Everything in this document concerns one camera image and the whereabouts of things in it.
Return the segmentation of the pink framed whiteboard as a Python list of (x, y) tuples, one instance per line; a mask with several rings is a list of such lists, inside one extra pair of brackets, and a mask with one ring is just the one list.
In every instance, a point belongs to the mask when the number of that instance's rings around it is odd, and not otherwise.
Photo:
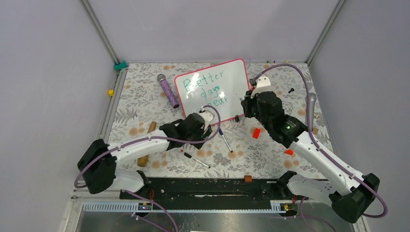
[(245, 61), (240, 58), (180, 74), (174, 84), (185, 117), (211, 105), (222, 122), (243, 115), (236, 94), (243, 98), (250, 87)]

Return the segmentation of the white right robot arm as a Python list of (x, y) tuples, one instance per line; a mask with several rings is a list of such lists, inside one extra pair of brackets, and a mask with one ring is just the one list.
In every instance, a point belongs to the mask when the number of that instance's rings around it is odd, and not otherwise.
[(380, 179), (363, 174), (323, 147), (299, 119), (287, 115), (282, 101), (272, 91), (247, 91), (241, 100), (245, 117), (255, 118), (277, 143), (291, 149), (312, 164), (327, 183), (287, 171), (279, 178), (278, 195), (289, 199), (306, 196), (330, 206), (343, 220), (355, 223), (375, 200)]

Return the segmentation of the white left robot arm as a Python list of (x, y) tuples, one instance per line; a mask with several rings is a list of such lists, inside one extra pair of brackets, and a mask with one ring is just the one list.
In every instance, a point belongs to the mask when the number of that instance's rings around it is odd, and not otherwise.
[(107, 144), (103, 139), (95, 140), (77, 163), (80, 177), (85, 182), (82, 187), (91, 194), (110, 188), (131, 190), (139, 199), (147, 197), (150, 186), (144, 174), (120, 167), (152, 153), (180, 148), (185, 144), (201, 148), (212, 132), (210, 123), (213, 119), (211, 112), (203, 111), (163, 124), (153, 132), (128, 142)]

